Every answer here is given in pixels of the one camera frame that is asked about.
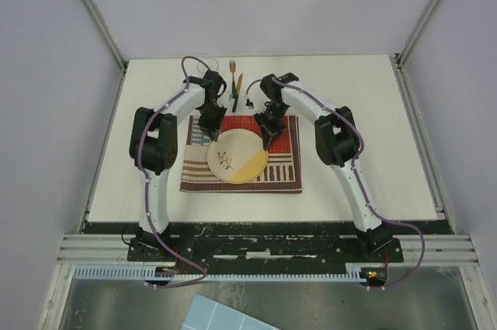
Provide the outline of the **aluminium frame post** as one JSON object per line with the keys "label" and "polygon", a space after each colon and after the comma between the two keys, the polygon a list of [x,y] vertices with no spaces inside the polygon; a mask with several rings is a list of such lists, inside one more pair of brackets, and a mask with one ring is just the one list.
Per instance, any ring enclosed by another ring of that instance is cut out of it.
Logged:
{"label": "aluminium frame post", "polygon": [[425,4],[420,16],[409,34],[402,51],[396,55],[396,63],[399,68],[406,66],[412,57],[416,46],[421,40],[428,25],[436,14],[436,11],[441,6],[443,0],[428,0]]}
{"label": "aluminium frame post", "polygon": [[117,46],[117,43],[113,38],[113,35],[111,34],[110,29],[105,19],[103,18],[103,15],[101,14],[95,0],[80,0],[80,2],[89,15],[89,18],[96,28],[97,33],[101,36],[107,50],[112,55],[114,61],[121,70],[125,70],[127,67],[127,61],[121,54],[120,49]]}

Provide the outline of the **left aluminium frame post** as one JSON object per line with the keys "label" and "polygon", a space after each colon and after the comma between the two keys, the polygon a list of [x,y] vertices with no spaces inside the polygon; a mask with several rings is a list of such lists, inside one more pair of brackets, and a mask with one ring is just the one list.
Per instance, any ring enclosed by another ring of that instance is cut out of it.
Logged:
{"label": "left aluminium frame post", "polygon": [[103,18],[103,15],[101,14],[95,0],[80,0],[80,2],[89,15],[89,18],[96,28],[97,33],[101,36],[107,50],[112,55],[114,61],[121,70],[125,70],[127,67],[127,61],[121,54],[120,49],[117,46],[117,43],[113,38],[113,35],[111,34],[110,29],[105,19]]}

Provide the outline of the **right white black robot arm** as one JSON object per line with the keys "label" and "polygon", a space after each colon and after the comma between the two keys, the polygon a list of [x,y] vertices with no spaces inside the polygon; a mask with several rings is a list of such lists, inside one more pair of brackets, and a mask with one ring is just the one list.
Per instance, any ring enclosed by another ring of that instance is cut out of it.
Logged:
{"label": "right white black robot arm", "polygon": [[270,74],[258,83],[268,99],[265,110],[254,115],[263,148],[269,150],[285,130],[283,117],[289,108],[314,125],[317,155],[339,179],[353,213],[357,254],[364,260],[374,261],[384,253],[384,246],[391,242],[392,236],[379,216],[362,174],[359,156],[364,142],[352,111],[346,106],[337,108],[324,104],[306,91],[293,73],[280,77]]}

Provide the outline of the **patchwork patterned placemat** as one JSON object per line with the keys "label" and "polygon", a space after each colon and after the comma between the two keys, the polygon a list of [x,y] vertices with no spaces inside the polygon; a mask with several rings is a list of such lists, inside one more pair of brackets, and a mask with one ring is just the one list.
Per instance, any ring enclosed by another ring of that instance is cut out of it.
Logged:
{"label": "patchwork patterned placemat", "polygon": [[269,161],[262,174],[246,184],[229,184],[218,179],[207,164],[211,140],[191,116],[186,137],[180,189],[195,193],[302,193],[299,122],[285,116],[285,131],[269,150]]}

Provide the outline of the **cream yellow ceramic plate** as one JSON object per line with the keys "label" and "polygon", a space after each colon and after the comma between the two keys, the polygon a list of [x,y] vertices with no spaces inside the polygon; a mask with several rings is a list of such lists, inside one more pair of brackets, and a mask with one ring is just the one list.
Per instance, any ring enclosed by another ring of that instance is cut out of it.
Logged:
{"label": "cream yellow ceramic plate", "polygon": [[245,129],[220,134],[207,151],[210,171],[222,182],[230,184],[244,184],[257,179],[268,161],[269,152],[263,149],[262,138]]}

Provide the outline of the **right aluminium frame post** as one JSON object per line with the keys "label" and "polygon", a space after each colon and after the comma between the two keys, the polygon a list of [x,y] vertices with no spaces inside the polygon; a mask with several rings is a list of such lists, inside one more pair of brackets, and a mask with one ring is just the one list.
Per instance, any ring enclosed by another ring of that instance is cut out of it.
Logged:
{"label": "right aluminium frame post", "polygon": [[412,57],[416,46],[421,40],[428,25],[436,14],[436,11],[441,6],[443,0],[428,0],[425,4],[420,16],[409,34],[402,51],[396,55],[396,63],[399,68],[406,66]]}

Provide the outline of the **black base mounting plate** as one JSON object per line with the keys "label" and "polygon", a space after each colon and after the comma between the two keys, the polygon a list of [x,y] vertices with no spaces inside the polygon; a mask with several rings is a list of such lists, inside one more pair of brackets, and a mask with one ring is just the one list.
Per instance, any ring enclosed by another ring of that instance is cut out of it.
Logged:
{"label": "black base mounting plate", "polygon": [[391,228],[374,234],[376,244],[358,237],[351,222],[179,223],[162,235],[166,247],[139,231],[130,240],[131,262],[175,262],[176,254],[210,275],[344,273],[346,264],[383,267],[403,262]]}

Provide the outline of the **blue tiled board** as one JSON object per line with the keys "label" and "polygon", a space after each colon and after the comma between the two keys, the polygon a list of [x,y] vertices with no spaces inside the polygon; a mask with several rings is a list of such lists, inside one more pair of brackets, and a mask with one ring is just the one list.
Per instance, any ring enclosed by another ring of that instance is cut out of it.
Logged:
{"label": "blue tiled board", "polygon": [[182,322],[181,329],[275,330],[276,327],[208,297],[195,294]]}

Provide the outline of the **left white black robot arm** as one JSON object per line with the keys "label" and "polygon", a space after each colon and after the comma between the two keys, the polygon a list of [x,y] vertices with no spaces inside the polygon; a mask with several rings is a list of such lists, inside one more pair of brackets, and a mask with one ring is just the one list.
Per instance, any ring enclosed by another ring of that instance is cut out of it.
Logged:
{"label": "left white black robot arm", "polygon": [[153,259],[163,260],[172,250],[165,237],[169,226],[167,183],[179,152],[178,125],[193,111],[200,112],[199,127],[216,141],[227,109],[217,104],[227,84],[216,71],[188,77],[183,87],[157,109],[141,107],[134,114],[129,154],[142,172],[144,211],[137,229],[137,240]]}

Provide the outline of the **aluminium front frame rail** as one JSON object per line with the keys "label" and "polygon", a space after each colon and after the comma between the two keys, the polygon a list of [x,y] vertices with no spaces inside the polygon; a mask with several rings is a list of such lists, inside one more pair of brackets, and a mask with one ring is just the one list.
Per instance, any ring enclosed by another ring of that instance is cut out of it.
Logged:
{"label": "aluminium front frame rail", "polygon": [[[403,261],[399,266],[414,266],[419,258],[422,245],[415,235],[398,235],[396,237],[402,252]],[[423,266],[478,266],[479,261],[471,238],[468,235],[427,235],[425,236],[426,250],[422,261]],[[174,257],[145,258],[131,261],[127,258],[129,247],[116,234],[67,234],[57,256],[59,264],[145,264],[173,266]],[[302,248],[296,254],[274,252],[269,248],[250,252],[243,249],[236,254],[215,255],[216,258],[234,260],[244,259],[291,259],[293,257],[316,259],[317,252],[304,252]]]}

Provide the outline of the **clear drinking glass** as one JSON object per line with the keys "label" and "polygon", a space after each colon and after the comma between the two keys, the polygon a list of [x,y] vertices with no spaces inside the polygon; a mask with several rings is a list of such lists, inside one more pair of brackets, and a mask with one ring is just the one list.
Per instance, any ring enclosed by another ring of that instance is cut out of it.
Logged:
{"label": "clear drinking glass", "polygon": [[204,75],[207,71],[218,72],[219,62],[216,58],[212,57],[201,58],[200,61],[197,62],[196,68],[202,75]]}

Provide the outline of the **green handled fork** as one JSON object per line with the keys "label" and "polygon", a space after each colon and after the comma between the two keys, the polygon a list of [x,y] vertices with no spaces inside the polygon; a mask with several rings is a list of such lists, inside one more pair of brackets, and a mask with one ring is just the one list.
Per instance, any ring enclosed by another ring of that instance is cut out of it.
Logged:
{"label": "green handled fork", "polygon": [[231,96],[234,99],[237,95],[236,92],[236,81],[235,81],[235,72],[236,72],[236,63],[235,59],[229,60],[229,70],[231,72]]}

